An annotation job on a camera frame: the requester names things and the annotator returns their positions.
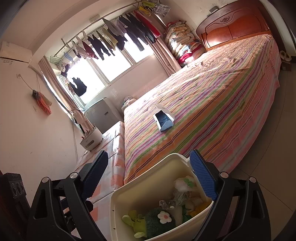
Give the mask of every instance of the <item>white cabinet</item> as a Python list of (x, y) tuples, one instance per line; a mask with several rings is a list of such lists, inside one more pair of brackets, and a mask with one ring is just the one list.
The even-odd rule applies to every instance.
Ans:
[(102, 133), (105, 133), (117, 122), (123, 122), (123, 117), (108, 98), (99, 100), (84, 114)]

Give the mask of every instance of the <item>beige bin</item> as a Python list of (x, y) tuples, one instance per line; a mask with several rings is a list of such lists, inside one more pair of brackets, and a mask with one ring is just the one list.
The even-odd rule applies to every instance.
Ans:
[[(158, 207), (159, 200), (168, 200), (172, 197), (174, 181), (187, 175), (194, 177), (202, 200), (204, 202), (211, 200), (205, 195), (196, 175), (192, 172), (190, 163), (186, 161), (184, 156), (177, 153), (168, 155), (148, 171), (117, 189), (113, 193), (110, 203), (112, 241), (143, 241), (144, 238), (134, 237), (133, 228), (121, 220), (122, 216), (127, 215), (131, 210), (137, 210), (138, 213), (145, 215), (149, 210)], [(189, 221), (148, 240), (192, 240), (212, 205), (213, 202)]]

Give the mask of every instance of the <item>metal screw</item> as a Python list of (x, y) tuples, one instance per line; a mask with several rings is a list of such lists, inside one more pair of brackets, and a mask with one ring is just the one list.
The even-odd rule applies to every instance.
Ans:
[(43, 183), (47, 183), (47, 182), (48, 182), (48, 180), (49, 180), (49, 178), (48, 178), (48, 177), (44, 177), (44, 178), (42, 178), (42, 182), (43, 182)]
[(73, 172), (70, 174), (70, 178), (76, 178), (78, 176), (78, 173), (77, 172)]
[(220, 176), (221, 176), (222, 178), (228, 178), (228, 177), (229, 177), (229, 175), (228, 175), (227, 172), (221, 172), (221, 173), (220, 173)]
[(257, 182), (257, 180), (255, 177), (250, 177), (250, 182), (255, 183), (255, 182)]

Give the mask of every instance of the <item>curtain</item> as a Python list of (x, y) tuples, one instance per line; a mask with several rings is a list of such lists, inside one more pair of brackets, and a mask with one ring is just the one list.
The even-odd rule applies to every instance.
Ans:
[(68, 112), (72, 113), (72, 115), (76, 119), (76, 122), (81, 125), (84, 135), (87, 136), (87, 134), (93, 130), (94, 125), (85, 117), (85, 115), (79, 109), (79, 107), (76, 105), (73, 99), (61, 86), (47, 58), (43, 56), (43, 58), (40, 60), (38, 64), (43, 74), (45, 75), (47, 81), (57, 94), (57, 96), (61, 99), (64, 106), (68, 109)]
[(181, 69), (181, 66), (176, 61), (176, 59), (161, 38), (157, 38), (155, 43), (151, 43), (150, 41), (148, 41), (148, 43), (153, 49), (155, 56), (162, 64), (168, 76), (171, 76)]

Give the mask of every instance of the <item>green plush toy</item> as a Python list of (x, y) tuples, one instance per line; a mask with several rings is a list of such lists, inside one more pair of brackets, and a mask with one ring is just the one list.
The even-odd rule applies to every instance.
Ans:
[(150, 210), (145, 217), (132, 210), (122, 220), (133, 227), (135, 237), (154, 238), (176, 227), (175, 220), (161, 207)]

